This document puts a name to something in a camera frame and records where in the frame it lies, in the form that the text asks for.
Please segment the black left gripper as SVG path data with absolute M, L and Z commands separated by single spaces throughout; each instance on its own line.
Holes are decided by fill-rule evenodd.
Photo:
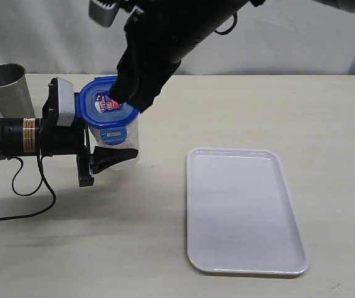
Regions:
M 56 126 L 50 120 L 40 124 L 39 148 L 42 156 L 75 155 L 79 187 L 94 184 L 89 165 L 89 148 L 85 144 L 85 125 L 74 122 L 70 127 Z M 92 173 L 99 174 L 111 166 L 136 158 L 135 148 L 109 148 L 95 146 L 92 153 Z

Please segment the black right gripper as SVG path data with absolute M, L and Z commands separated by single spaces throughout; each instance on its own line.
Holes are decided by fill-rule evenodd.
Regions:
M 247 1 L 120 1 L 130 13 L 124 26 L 127 49 L 117 65 L 109 96 L 140 112 L 154 100 L 183 58 Z

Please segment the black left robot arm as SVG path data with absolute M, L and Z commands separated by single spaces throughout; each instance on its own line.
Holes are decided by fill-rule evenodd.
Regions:
M 0 160 L 22 156 L 74 155 L 79 186 L 94 184 L 85 144 L 86 127 L 81 120 L 59 126 L 56 118 L 0 118 Z

